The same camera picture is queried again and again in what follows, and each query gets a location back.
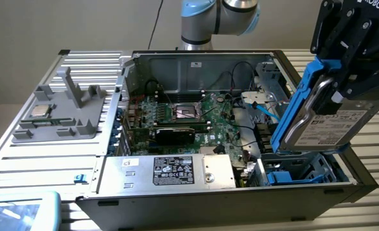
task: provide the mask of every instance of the white slatted surface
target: white slatted surface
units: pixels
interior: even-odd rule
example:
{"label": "white slatted surface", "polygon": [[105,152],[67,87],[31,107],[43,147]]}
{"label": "white slatted surface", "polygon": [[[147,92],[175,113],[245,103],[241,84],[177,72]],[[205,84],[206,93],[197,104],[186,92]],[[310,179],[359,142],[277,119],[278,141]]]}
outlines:
{"label": "white slatted surface", "polygon": [[[74,82],[82,89],[97,84],[107,90],[99,131],[121,74],[121,57],[121,51],[93,51],[71,52],[67,57],[58,58],[57,65],[71,67]],[[55,67],[50,69],[45,83],[50,83],[54,91],[63,91],[66,86],[54,70]],[[74,200],[74,195],[89,192],[97,154],[102,151],[101,136],[102,133],[98,133],[90,140],[14,144],[13,136],[7,134],[0,147],[0,193],[55,190],[65,200]],[[87,175],[87,184],[74,183],[78,174]]]}
{"label": "white slatted surface", "polygon": [[[286,50],[286,55],[303,75],[314,55],[307,50]],[[365,126],[353,140],[355,153],[379,183],[379,115]],[[62,205],[63,223],[61,230],[101,230],[75,203]],[[246,226],[189,229],[189,231],[379,231],[379,188],[357,203],[339,204],[315,221],[258,224]]]}

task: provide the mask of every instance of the motherboard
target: motherboard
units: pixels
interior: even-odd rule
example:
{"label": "motherboard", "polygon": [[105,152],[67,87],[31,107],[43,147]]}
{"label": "motherboard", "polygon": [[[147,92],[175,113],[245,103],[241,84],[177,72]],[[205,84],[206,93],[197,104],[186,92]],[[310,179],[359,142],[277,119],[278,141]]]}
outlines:
{"label": "motherboard", "polygon": [[175,103],[174,95],[165,97],[138,96],[130,101],[131,155],[229,154],[233,165],[245,167],[231,98],[217,92]]}

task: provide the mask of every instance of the green circuit board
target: green circuit board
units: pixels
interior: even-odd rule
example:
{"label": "green circuit board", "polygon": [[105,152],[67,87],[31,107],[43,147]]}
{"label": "green circuit board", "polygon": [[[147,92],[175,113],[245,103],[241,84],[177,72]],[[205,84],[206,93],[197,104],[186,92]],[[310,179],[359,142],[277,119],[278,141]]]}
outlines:
{"label": "green circuit board", "polygon": [[[178,114],[174,114],[171,103],[158,103],[153,97],[147,97],[142,102],[131,104],[135,109],[134,113],[131,111],[130,117],[130,139],[131,139],[131,152],[133,155],[161,155],[161,154],[197,154],[197,153],[213,153],[213,150],[219,144],[225,146],[226,154],[230,155],[233,165],[237,167],[243,167],[245,162],[241,161],[242,148],[237,147],[242,144],[238,139],[233,140],[233,137],[238,133],[238,128],[227,124],[225,117],[222,116],[222,111],[230,115],[231,106],[230,103],[219,103],[217,98],[225,97],[218,93],[210,95],[199,104],[199,116],[206,113],[199,118],[182,118],[177,119]],[[174,128],[199,128],[206,129],[205,132],[197,132],[195,142],[186,145],[178,146],[161,146],[154,140],[153,134],[159,129],[155,127],[155,122],[158,125],[165,123],[171,125],[175,122],[181,122],[179,125],[173,125]]]}

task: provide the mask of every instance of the sticker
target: sticker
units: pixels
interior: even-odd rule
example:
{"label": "sticker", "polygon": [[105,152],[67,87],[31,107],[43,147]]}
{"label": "sticker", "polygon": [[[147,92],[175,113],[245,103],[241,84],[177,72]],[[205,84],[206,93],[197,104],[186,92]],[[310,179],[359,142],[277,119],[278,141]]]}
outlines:
{"label": "sticker", "polygon": [[155,157],[155,185],[194,184],[193,156]]}
{"label": "sticker", "polygon": [[123,167],[138,166],[138,164],[139,164],[139,159],[138,158],[123,159]]}
{"label": "sticker", "polygon": [[203,67],[202,62],[191,62],[191,67]]}
{"label": "sticker", "polygon": [[346,136],[367,111],[341,110],[335,115],[314,116],[295,145],[334,146]]}

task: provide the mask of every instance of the white wall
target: white wall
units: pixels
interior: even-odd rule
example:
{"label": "white wall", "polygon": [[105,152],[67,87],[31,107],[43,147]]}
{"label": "white wall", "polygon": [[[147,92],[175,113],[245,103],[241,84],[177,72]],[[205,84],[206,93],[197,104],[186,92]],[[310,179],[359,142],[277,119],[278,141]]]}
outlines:
{"label": "white wall", "polygon": [[[0,103],[23,103],[61,49],[147,49],[161,0],[0,0]],[[251,35],[217,49],[309,48],[322,0],[262,0]],[[181,41],[181,0],[165,0],[153,50]]]}

